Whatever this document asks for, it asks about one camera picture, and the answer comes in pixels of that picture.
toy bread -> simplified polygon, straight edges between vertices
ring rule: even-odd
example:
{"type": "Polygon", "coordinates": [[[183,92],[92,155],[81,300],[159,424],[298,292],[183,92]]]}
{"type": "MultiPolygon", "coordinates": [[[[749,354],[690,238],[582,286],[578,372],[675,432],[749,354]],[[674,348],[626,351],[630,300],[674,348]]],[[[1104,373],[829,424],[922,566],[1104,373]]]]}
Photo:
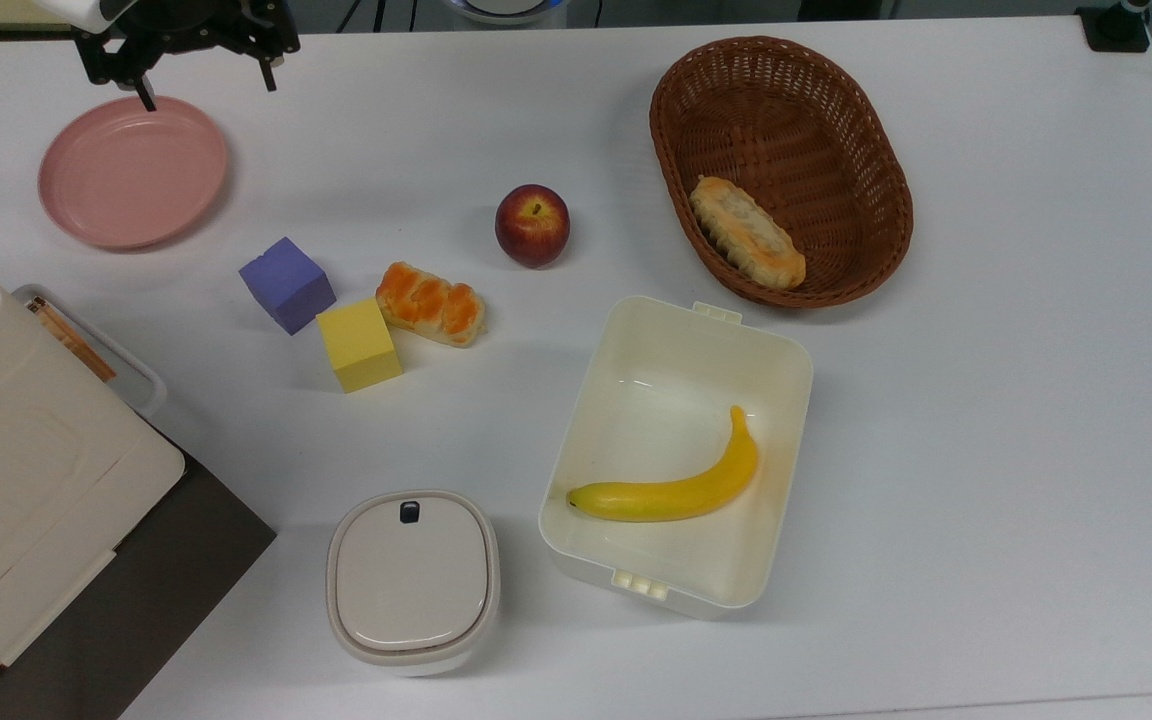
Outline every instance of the toy bread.
{"type": "Polygon", "coordinates": [[[790,290],[806,278],[806,259],[790,234],[744,190],[726,179],[700,176],[691,191],[691,210],[719,252],[755,282],[790,290]]]}
{"type": "Polygon", "coordinates": [[[402,262],[385,271],[376,304],[393,327],[453,347],[473,342],[486,316],[482,297],[470,286],[449,283],[402,262]]]}

yellow banana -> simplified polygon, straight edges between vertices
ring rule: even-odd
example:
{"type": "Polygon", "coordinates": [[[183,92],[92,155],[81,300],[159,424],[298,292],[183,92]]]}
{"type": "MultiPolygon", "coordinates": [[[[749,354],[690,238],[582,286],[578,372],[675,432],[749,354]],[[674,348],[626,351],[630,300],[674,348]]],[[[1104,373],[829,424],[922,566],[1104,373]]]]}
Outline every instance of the yellow banana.
{"type": "Polygon", "coordinates": [[[591,483],[567,493],[567,502],[596,518],[628,523],[685,520],[718,510],[744,491],[758,469],[758,445],[745,411],[732,406],[732,439],[704,473],[667,483],[591,483]]]}

red apple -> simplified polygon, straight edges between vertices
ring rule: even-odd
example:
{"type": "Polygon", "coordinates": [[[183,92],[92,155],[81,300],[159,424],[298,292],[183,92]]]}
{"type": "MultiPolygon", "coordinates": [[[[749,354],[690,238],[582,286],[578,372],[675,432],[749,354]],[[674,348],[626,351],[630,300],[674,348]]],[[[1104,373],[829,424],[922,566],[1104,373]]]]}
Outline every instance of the red apple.
{"type": "Polygon", "coordinates": [[[497,209],[500,250],[529,268],[556,259],[570,233],[566,202],[543,184],[513,188],[497,209]]]}

wicker basket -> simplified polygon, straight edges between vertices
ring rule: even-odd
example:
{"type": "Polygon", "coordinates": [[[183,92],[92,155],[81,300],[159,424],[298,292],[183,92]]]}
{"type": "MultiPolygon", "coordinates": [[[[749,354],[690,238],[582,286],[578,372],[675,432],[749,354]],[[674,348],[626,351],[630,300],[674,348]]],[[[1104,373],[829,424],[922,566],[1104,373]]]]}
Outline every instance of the wicker basket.
{"type": "Polygon", "coordinates": [[[796,41],[736,37],[692,50],[652,97],[655,143],[682,229],[708,272],[772,306],[857,300],[905,258],[914,202],[861,86],[796,41]],[[698,176],[729,179],[806,256],[806,281],[773,290],[741,274],[696,222],[698,176]]]}

black clamp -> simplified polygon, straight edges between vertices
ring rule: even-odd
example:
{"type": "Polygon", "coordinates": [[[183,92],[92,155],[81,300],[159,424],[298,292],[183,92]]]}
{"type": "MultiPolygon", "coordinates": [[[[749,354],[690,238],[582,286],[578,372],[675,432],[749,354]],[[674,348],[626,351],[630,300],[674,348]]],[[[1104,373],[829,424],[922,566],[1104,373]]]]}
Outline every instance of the black clamp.
{"type": "Polygon", "coordinates": [[[1149,1],[1120,0],[1112,8],[1079,8],[1087,46],[1097,53],[1144,53],[1149,50],[1149,1]]]}

